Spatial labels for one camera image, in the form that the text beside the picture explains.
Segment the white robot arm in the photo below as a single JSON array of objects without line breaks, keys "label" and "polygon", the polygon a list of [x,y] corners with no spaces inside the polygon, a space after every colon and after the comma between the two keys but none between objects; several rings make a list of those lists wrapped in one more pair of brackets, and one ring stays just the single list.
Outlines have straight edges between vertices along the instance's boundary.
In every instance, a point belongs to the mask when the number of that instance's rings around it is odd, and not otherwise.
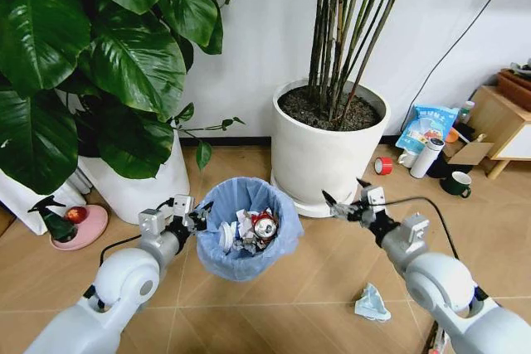
[{"label": "white robot arm", "polygon": [[[376,237],[406,281],[412,298],[427,310],[451,338],[457,354],[521,354],[528,350],[531,327],[500,307],[475,283],[470,271],[450,256],[429,252],[423,236],[429,220],[415,214],[395,222],[387,215],[381,187],[366,182],[361,199],[351,205],[324,197],[334,216],[359,221]],[[162,212],[139,215],[138,248],[112,254],[94,283],[73,307],[59,313],[26,353],[114,353],[119,337],[142,304],[154,294],[168,264],[186,239],[206,229],[212,203],[190,212],[193,198],[176,196],[174,218],[164,224]],[[469,308],[463,318],[458,313]]]},{"label": "white robot arm", "polygon": [[113,253],[76,305],[57,314],[26,350],[27,354],[115,353],[129,320],[155,293],[159,281],[187,238],[207,228],[212,203],[191,211],[191,196],[175,196],[173,221],[148,209],[139,215],[138,248]]},{"label": "white robot arm", "polygon": [[[376,237],[407,291],[450,336],[457,354],[520,354],[529,350],[531,327],[500,307],[472,279],[458,259],[429,252],[423,237],[429,220],[415,214],[396,223],[387,215],[381,187],[359,181],[362,195],[351,205],[338,204],[323,192],[334,216],[359,221]],[[469,309],[463,318],[458,313]]]}]

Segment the blue packaging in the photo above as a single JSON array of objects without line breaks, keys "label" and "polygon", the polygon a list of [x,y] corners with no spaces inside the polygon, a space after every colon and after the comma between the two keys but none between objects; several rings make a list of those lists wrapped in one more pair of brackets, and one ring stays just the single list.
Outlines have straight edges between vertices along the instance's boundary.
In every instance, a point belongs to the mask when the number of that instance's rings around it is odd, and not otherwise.
[{"label": "blue packaging", "polygon": [[397,147],[420,153],[430,138],[445,141],[459,113],[457,108],[415,105],[414,118],[397,141]]}]

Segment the black cable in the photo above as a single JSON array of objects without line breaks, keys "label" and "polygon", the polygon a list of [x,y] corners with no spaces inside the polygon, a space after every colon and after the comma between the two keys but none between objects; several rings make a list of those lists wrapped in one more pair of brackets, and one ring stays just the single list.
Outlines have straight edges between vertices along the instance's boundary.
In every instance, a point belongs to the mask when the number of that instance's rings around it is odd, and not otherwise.
[{"label": "black cable", "polygon": [[127,240],[119,240],[118,242],[114,242],[113,244],[106,246],[100,253],[100,267],[103,264],[105,252],[111,248],[114,248],[115,246],[126,244],[127,242],[130,242],[132,240],[137,240],[140,238],[141,235],[132,236],[131,238],[128,238]]},{"label": "black cable", "polygon": [[442,213],[439,210],[439,207],[430,198],[427,198],[425,196],[410,196],[408,198],[398,199],[396,201],[371,204],[370,206],[396,205],[397,203],[403,203],[403,202],[408,202],[408,201],[419,201],[419,200],[420,201],[428,201],[428,202],[430,202],[430,205],[432,205],[435,208],[435,210],[437,212],[437,215],[439,216],[439,219],[441,220],[442,228],[444,228],[444,230],[445,230],[446,238],[448,238],[448,243],[450,244],[451,251],[454,254],[454,257],[456,259],[459,259],[459,255],[457,255],[457,249],[455,248],[454,241],[451,238],[450,231],[448,230],[448,226],[446,225],[446,222],[445,222],[445,218],[442,216]]},{"label": "black cable", "polygon": [[166,206],[173,206],[173,197],[168,198],[166,201],[164,201],[163,203],[161,203],[160,205],[158,205],[158,206],[157,206],[157,210],[160,211],[160,208],[163,207],[164,205],[166,205]]},{"label": "black cable", "polygon": [[448,56],[448,54],[454,49],[455,46],[457,46],[457,43],[460,42],[460,40],[463,38],[464,35],[466,35],[466,33],[472,28],[472,26],[475,24],[475,22],[477,21],[477,19],[480,17],[481,14],[483,14],[483,11],[487,8],[487,6],[489,6],[489,3],[490,3],[491,0],[487,0],[487,3],[485,3],[485,5],[481,8],[480,12],[478,12],[478,14],[475,16],[475,18],[472,20],[472,22],[470,23],[470,25],[465,29],[465,31],[463,33],[461,33],[461,35],[457,38],[457,40],[454,42],[453,45],[451,45],[451,47],[448,49],[448,51],[444,54],[444,56],[435,64],[435,66],[433,68],[431,68],[430,70],[430,73],[428,74],[428,76],[424,79],[424,82],[422,83],[422,86],[421,88],[418,90],[417,94],[415,95],[415,97],[413,97],[412,99],[412,102],[409,104],[409,108],[407,109],[407,112],[406,112],[406,116],[404,117],[404,120],[402,121],[402,126],[400,127],[400,131],[403,132],[404,131],[404,125],[406,124],[406,121],[407,121],[407,117],[409,116],[409,113],[411,112],[412,110],[412,106],[413,106],[413,103],[415,102],[415,100],[418,98],[418,96],[421,94],[422,90],[424,89],[424,86],[426,86],[426,83],[427,81],[430,79],[431,77],[431,74],[433,74],[433,72],[435,71],[435,69],[439,66],[440,63],[442,63],[442,61],[446,58],[446,56]]}]

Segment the tiled floor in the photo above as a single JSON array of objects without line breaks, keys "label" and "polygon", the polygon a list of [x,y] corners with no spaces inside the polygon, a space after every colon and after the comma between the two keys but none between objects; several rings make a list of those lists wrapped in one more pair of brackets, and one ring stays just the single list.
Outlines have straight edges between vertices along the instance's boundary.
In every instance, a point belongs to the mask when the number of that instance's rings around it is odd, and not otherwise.
[{"label": "tiled floor", "polygon": [[[268,148],[216,148],[199,173],[185,148],[192,194],[199,200],[234,176],[268,179]],[[377,155],[397,156],[379,146]],[[395,167],[389,176],[365,178],[384,186],[387,199],[415,194],[438,203],[462,260],[492,296],[531,322],[531,164],[515,162],[492,182],[478,168],[469,199],[448,196],[437,181],[420,181]],[[428,242],[450,253],[434,211],[426,204],[391,208],[400,220],[414,211],[431,219]],[[205,271],[195,240],[175,259],[166,279],[122,335],[121,353],[420,353],[429,316],[407,296],[404,283],[358,225],[302,220],[297,250],[257,279],[233,283]],[[0,352],[18,353],[57,311],[72,305],[92,282],[101,249],[137,234],[113,217],[93,245],[76,252],[52,249],[16,222],[0,237]],[[392,313],[384,324],[353,314],[353,300],[371,282]]]}]

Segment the bamboo stem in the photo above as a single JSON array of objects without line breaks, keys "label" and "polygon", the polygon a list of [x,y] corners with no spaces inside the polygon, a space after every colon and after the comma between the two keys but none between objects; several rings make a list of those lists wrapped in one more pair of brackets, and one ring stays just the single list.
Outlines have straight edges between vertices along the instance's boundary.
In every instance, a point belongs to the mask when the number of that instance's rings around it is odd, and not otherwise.
[{"label": "bamboo stem", "polygon": [[368,0],[363,0],[362,1],[362,5],[361,5],[361,7],[359,9],[358,17],[356,18],[356,25],[354,25],[354,32],[353,32],[352,37],[350,39],[350,46],[348,47],[347,58],[345,59],[345,62],[343,64],[343,68],[341,70],[341,80],[344,79],[344,77],[345,77],[345,75],[347,73],[348,67],[350,66],[350,61],[351,61],[353,53],[354,53],[354,49],[356,48],[356,44],[358,43],[358,38],[359,38],[360,33],[361,33],[362,29],[363,29],[362,20],[363,20],[363,15],[365,13],[365,9],[367,7],[367,2],[368,2]]},{"label": "bamboo stem", "polygon": [[382,5],[383,5],[384,2],[385,2],[385,0],[380,0],[380,3],[378,4],[378,7],[376,9],[376,12],[374,13],[373,19],[372,19],[371,23],[368,26],[367,32],[365,32],[365,35],[363,36],[362,42],[359,45],[358,51],[356,52],[356,56],[354,56],[354,59],[352,61],[352,65],[348,69],[347,76],[349,76],[351,74],[352,70],[354,69],[354,66],[356,65],[356,62],[358,61],[358,57],[359,57],[359,55],[360,55],[360,53],[361,53],[361,51],[363,49],[363,46],[365,46],[365,42],[367,41],[367,39],[368,39],[368,37],[370,35],[370,32],[373,29],[374,23],[378,19],[378,14],[380,13],[380,10],[382,9]]},{"label": "bamboo stem", "polygon": [[368,44],[365,57],[363,58],[362,64],[358,71],[358,75],[356,76],[356,80],[354,81],[354,86],[350,92],[350,95],[348,96],[347,104],[345,105],[345,108],[343,110],[343,115],[341,116],[341,122],[339,123],[339,129],[343,127],[345,116],[348,112],[348,107],[350,106],[350,103],[352,102],[352,98],[354,97],[354,94],[356,93],[356,88],[358,87],[359,81],[361,80],[362,74],[365,70],[365,67],[367,66],[368,59],[371,53],[373,52],[374,45],[376,44],[376,41],[378,40],[378,37],[380,36],[380,33],[382,32],[383,26],[385,25],[387,17],[389,17],[389,13],[391,12],[392,6],[394,5],[395,1],[396,0],[388,0],[387,6],[385,7],[385,10],[383,11],[382,18],[380,18],[380,22],[378,23],[378,26],[376,27],[376,31],[374,32],[373,38]]},{"label": "bamboo stem", "polygon": [[321,83],[323,81],[323,75],[324,75],[324,58],[326,57],[326,46],[327,41],[326,38],[328,37],[329,32],[329,0],[323,0],[323,10],[325,12],[321,13],[321,32],[319,36],[319,48],[320,48],[320,54],[321,54],[321,60],[320,60],[320,69],[319,69],[319,92],[316,93],[317,97],[317,104],[320,107],[320,93],[321,93]]},{"label": "bamboo stem", "polygon": [[315,11],[315,23],[314,23],[314,41],[312,43],[312,54],[310,57],[309,63],[309,77],[308,77],[308,86],[309,86],[309,97],[315,98],[316,96],[316,84],[317,84],[317,74],[319,69],[319,58],[321,52],[321,46],[319,45],[319,37],[321,34],[322,24],[322,11],[323,11],[323,0],[317,0],[317,7]]},{"label": "bamboo stem", "polygon": [[[348,29],[350,28],[350,23],[352,21],[352,15],[354,8],[356,7],[356,0],[350,0],[348,2],[348,11],[347,11],[347,17],[343,28],[343,38],[341,41],[341,53],[343,54],[344,44],[346,42],[346,36],[348,34]],[[336,113],[336,109],[338,107],[337,100],[339,96],[341,95],[343,91],[343,86],[339,84],[340,79],[336,76],[336,81],[334,82],[334,86],[332,87],[332,99],[331,99],[331,110],[329,111],[329,120],[330,115],[334,115]]]},{"label": "bamboo stem", "polygon": [[[335,36],[335,47],[334,47],[334,66],[332,67],[332,80],[330,81],[330,98],[334,98],[335,87],[338,82],[338,72],[341,66],[341,59],[343,58],[343,36],[344,36],[344,16],[343,16],[343,0],[338,0],[338,22],[337,22],[337,31]],[[329,106],[329,120],[333,116],[333,105]]]},{"label": "bamboo stem", "polygon": [[[373,10],[373,5],[374,5],[375,0],[368,0],[368,2],[365,2],[365,0],[363,0],[363,2],[365,3],[364,9],[363,9],[363,13],[362,13],[362,10],[360,10],[360,12],[358,14],[358,20],[356,21],[357,24],[358,24],[358,21],[359,21],[359,25],[358,25],[357,28],[354,29],[354,34],[353,34],[354,48],[358,44],[359,37],[361,36],[361,34],[363,32],[363,29],[365,28],[365,24],[367,23],[368,16],[370,15],[371,11]],[[371,28],[369,28],[368,31],[365,33],[365,37],[367,37],[367,34],[370,32],[370,29]],[[343,69],[341,70],[341,74],[339,76],[339,84],[341,86],[344,86],[345,83],[347,83],[348,76],[350,74],[350,71],[352,71],[353,66],[356,63],[356,60],[357,60],[357,57],[354,57],[354,61],[351,61],[350,59],[347,59],[345,61],[344,65],[343,65]],[[339,111],[336,109],[335,112],[336,112],[335,116],[337,117]]]},{"label": "bamboo stem", "polygon": [[329,0],[329,27],[328,27],[328,37],[326,43],[326,57],[324,58],[324,74],[321,75],[321,92],[320,92],[320,101],[319,101],[319,111],[321,114],[324,113],[324,109],[327,105],[328,99],[328,81],[329,81],[329,72],[330,72],[330,57],[332,55],[332,47],[334,44],[334,24],[335,24],[335,11],[336,3],[338,0]]}]

